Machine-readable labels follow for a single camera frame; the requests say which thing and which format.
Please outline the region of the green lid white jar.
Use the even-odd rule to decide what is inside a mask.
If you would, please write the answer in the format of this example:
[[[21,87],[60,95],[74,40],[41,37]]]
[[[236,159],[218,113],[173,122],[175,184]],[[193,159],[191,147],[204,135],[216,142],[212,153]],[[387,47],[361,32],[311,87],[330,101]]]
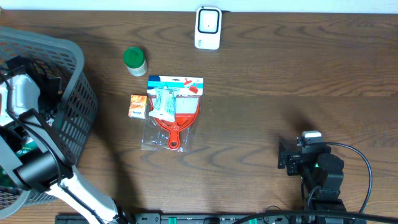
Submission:
[[[138,47],[131,47],[124,51],[123,60],[129,73],[135,77],[141,77],[148,70],[144,52]]]

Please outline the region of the orange snack box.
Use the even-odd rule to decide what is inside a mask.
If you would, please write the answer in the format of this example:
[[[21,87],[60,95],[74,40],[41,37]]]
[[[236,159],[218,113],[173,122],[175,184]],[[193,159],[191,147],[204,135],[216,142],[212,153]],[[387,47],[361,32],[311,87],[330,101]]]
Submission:
[[[145,119],[147,108],[146,95],[131,95],[128,116],[130,118]]]

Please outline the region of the green grip gloves package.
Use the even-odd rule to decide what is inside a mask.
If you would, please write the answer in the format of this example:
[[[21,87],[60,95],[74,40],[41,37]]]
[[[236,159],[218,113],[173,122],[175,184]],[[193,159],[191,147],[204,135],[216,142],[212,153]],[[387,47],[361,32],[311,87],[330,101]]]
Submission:
[[[31,154],[39,149],[36,142],[31,137],[13,141],[11,143],[11,148],[17,157]]]

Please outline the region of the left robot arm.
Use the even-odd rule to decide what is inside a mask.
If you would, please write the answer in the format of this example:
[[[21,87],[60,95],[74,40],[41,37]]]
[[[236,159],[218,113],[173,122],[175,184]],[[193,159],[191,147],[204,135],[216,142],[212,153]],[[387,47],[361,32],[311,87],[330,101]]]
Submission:
[[[133,223],[115,199],[91,185],[76,167],[73,146],[84,128],[69,130],[50,120],[66,93],[31,58],[16,56],[1,68],[1,168],[21,190],[35,190],[69,204],[89,223]]]

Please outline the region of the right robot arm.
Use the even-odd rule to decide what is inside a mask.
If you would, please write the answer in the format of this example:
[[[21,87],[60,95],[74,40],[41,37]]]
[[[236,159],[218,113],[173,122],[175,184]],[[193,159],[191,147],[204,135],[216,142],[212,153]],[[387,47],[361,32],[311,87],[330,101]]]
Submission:
[[[340,196],[344,162],[324,142],[298,140],[298,146],[279,141],[278,168],[301,177],[303,208],[308,211],[345,212]]]

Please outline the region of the pale green wipes packet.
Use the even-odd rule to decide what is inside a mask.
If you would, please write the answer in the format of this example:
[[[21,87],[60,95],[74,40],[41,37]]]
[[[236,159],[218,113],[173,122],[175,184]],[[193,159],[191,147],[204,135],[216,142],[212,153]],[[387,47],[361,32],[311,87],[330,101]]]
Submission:
[[[150,98],[152,109],[149,111],[149,116],[168,122],[175,121],[176,114],[176,98],[180,89],[177,87],[164,86],[155,87],[147,90]]]

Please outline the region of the red dustpan brush package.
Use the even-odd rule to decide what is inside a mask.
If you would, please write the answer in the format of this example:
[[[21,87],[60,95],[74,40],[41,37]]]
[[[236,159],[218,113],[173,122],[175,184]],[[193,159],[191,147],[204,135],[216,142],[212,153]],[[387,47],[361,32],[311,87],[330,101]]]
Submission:
[[[183,151],[190,145],[191,132],[200,112],[200,101],[204,93],[204,78],[149,76],[147,90],[164,86],[180,89],[176,98],[175,121],[168,122],[149,116],[152,106],[147,95],[147,117],[142,136],[142,149]]]

